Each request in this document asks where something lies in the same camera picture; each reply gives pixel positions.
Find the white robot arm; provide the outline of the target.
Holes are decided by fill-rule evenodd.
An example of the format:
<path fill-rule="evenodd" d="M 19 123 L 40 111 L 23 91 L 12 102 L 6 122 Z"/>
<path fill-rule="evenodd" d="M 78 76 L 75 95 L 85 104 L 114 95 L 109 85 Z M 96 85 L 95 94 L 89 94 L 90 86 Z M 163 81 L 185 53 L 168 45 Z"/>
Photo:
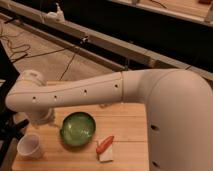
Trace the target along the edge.
<path fill-rule="evenodd" d="M 97 139 L 115 137 L 113 162 L 100 163 L 93 144 L 70 148 L 41 126 L 45 157 L 17 157 L 16 171 L 213 171 L 213 89 L 192 71 L 127 71 L 52 86 L 25 71 L 6 105 L 32 121 L 51 109 L 59 118 L 85 110 L 96 119 Z"/>

